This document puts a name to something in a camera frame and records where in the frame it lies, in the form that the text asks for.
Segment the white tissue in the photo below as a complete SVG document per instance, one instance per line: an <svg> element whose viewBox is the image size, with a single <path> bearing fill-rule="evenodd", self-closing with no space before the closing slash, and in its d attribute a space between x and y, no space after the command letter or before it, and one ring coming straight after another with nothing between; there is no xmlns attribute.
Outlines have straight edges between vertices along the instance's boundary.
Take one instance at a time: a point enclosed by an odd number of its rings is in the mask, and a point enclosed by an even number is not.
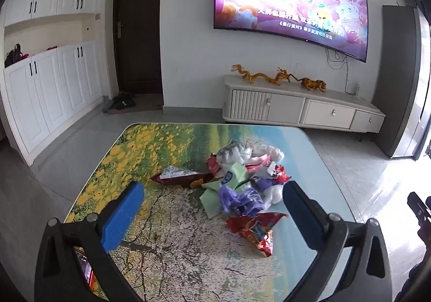
<svg viewBox="0 0 431 302"><path fill-rule="evenodd" d="M284 153L277 147L265 144L256 144L251 149L251 156L245 162L246 165L258 165L265 162L280 162L284 159Z"/></svg>

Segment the dark entrance door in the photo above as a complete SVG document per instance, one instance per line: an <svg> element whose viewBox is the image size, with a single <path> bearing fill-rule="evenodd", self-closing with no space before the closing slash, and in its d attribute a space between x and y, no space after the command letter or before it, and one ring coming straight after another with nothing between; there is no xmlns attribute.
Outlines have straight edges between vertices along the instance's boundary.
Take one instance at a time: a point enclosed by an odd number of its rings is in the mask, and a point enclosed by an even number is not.
<svg viewBox="0 0 431 302"><path fill-rule="evenodd" d="M161 94L160 0L113 0L113 30L119 90Z"/></svg>

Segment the dark red chip bag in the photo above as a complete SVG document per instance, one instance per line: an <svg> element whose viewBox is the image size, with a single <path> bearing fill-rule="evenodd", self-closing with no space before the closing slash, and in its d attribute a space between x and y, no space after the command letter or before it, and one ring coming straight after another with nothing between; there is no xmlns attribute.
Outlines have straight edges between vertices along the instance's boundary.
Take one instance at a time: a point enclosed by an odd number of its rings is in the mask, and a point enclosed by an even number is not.
<svg viewBox="0 0 431 302"><path fill-rule="evenodd" d="M169 165L162 172L154 174L151 180L161 185L194 189L211 182L214 178L210 172L198 172Z"/></svg>

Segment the green paper package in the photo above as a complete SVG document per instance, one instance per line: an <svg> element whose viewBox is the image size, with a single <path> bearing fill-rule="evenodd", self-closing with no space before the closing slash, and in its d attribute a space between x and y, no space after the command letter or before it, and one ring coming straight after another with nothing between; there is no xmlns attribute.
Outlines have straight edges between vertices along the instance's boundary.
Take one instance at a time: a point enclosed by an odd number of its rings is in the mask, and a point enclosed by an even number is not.
<svg viewBox="0 0 431 302"><path fill-rule="evenodd" d="M235 192L247 179L247 168L234 163L221 179L204 184L205 191L199 199L207 217L213 218L220 214L225 208L221 197Z"/></svg>

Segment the landscape print table mat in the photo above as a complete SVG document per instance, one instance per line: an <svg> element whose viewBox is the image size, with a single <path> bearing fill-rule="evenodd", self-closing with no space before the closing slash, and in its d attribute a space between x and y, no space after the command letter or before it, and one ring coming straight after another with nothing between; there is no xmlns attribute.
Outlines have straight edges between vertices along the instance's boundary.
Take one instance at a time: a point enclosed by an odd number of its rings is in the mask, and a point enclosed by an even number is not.
<svg viewBox="0 0 431 302"><path fill-rule="evenodd" d="M307 134L279 126L142 123L124 130L85 184L67 221L100 212L132 180L145 200L111 256L144 301L283 301L315 257L290 216L273 230L266 257L227 228L223 215L208 217L203 190L151 180L169 165L206 169L211 153L236 139L279 148L287 175L326 212L352 220L336 181Z"/></svg>

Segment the white wall cupboard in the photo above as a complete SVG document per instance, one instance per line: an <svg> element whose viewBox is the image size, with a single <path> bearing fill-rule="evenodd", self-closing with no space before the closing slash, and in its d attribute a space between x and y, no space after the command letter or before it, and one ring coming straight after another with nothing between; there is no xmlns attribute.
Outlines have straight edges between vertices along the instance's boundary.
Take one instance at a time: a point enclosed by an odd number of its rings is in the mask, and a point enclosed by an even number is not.
<svg viewBox="0 0 431 302"><path fill-rule="evenodd" d="M28 165L102 102L96 6L97 0L6 0L1 8L4 61L17 43L29 55L1 64L9 138Z"/></svg>

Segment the black shoes at door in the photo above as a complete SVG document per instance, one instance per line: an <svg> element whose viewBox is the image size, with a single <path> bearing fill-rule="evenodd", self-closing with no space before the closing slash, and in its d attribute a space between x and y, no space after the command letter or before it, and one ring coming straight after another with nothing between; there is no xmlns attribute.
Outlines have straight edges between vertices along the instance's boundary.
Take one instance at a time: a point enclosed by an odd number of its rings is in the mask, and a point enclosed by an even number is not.
<svg viewBox="0 0 431 302"><path fill-rule="evenodd" d="M113 98L112 108L114 110L125 110L135 107L134 95L132 93L120 92L118 96Z"/></svg>

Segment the white TV cabinet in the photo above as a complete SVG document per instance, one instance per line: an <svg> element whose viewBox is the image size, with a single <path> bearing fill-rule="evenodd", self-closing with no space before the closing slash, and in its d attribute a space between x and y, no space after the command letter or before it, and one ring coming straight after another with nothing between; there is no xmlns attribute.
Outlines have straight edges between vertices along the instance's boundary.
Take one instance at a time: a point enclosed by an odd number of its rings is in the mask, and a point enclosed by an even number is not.
<svg viewBox="0 0 431 302"><path fill-rule="evenodd" d="M225 121L378 133L385 115L368 101L338 91L308 91L297 83L279 86L265 80L250 84L224 77Z"/></svg>

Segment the purple plastic wrapper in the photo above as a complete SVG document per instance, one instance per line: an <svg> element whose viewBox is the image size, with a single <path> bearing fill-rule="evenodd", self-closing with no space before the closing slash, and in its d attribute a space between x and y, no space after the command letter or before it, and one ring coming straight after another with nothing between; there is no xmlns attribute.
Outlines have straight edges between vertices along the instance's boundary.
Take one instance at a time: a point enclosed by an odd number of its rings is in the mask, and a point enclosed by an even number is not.
<svg viewBox="0 0 431 302"><path fill-rule="evenodd" d="M238 193L226 185L217 190L222 212L234 217L254 217L265 209L261 195L249 184L244 184L239 190Z"/></svg>

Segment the golden dragon figurine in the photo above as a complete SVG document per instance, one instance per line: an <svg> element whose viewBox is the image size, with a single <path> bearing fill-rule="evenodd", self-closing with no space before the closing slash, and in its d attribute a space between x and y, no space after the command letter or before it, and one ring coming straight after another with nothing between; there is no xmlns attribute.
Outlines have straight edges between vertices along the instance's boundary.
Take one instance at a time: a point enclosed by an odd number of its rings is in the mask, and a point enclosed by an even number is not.
<svg viewBox="0 0 431 302"><path fill-rule="evenodd" d="M271 78L270 76L261 72L252 74L239 64L234 64L231 68L231 71L239 73L241 77L244 80L247 80L250 84L254 84L256 79L262 78L268 83L272 83L274 85L280 86L281 81L287 80L289 82L291 77L291 74L287 73L285 69L281 69L281 68L278 68L278 73L274 78Z"/></svg>

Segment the golden tiger figurine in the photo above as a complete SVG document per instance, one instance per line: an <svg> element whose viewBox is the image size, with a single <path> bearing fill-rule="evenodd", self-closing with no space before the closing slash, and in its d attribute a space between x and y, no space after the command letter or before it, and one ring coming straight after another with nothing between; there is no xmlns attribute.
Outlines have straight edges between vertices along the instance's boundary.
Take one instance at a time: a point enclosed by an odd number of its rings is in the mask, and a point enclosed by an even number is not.
<svg viewBox="0 0 431 302"><path fill-rule="evenodd" d="M293 75L291 76L308 91L321 91L322 93L326 92L326 83L323 80L311 80L310 78L298 79Z"/></svg>

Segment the red snack bag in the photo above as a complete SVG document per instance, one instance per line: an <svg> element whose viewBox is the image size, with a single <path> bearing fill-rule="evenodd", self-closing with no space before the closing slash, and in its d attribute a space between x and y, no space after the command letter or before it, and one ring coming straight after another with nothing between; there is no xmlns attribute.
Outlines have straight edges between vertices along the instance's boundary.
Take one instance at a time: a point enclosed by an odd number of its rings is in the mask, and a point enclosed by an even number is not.
<svg viewBox="0 0 431 302"><path fill-rule="evenodd" d="M227 219L227 227L232 233L238 233L253 247L270 257L273 254L273 227L287 214L263 212L255 217L240 216Z"/></svg>

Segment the wall mounted television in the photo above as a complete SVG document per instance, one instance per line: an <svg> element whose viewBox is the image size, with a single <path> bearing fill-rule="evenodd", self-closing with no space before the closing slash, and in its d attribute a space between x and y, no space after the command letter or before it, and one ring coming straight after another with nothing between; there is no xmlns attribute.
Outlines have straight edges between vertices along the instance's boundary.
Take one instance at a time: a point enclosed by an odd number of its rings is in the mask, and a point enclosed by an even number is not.
<svg viewBox="0 0 431 302"><path fill-rule="evenodd" d="M213 26L291 37L367 59L367 0L214 0Z"/></svg>

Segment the red barcode packet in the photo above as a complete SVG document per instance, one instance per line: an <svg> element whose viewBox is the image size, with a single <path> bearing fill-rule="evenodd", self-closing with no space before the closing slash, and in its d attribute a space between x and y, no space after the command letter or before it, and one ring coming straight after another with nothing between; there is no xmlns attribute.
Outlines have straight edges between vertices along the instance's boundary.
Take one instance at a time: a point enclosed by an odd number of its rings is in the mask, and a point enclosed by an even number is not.
<svg viewBox="0 0 431 302"><path fill-rule="evenodd" d="M274 162L270 163L268 167L259 168L252 177L273 178L274 185L283 185L291 179L291 177L287 175L284 166Z"/></svg>

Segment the grey white wrapper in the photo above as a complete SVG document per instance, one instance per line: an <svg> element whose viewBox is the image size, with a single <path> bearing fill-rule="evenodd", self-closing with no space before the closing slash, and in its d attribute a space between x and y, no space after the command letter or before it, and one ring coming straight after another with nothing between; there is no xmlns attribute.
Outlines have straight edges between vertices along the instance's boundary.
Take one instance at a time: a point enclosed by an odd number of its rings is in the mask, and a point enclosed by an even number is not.
<svg viewBox="0 0 431 302"><path fill-rule="evenodd" d="M216 161L220 166L240 163L244 165L251 157L252 148L242 142L232 139L230 143L216 154Z"/></svg>

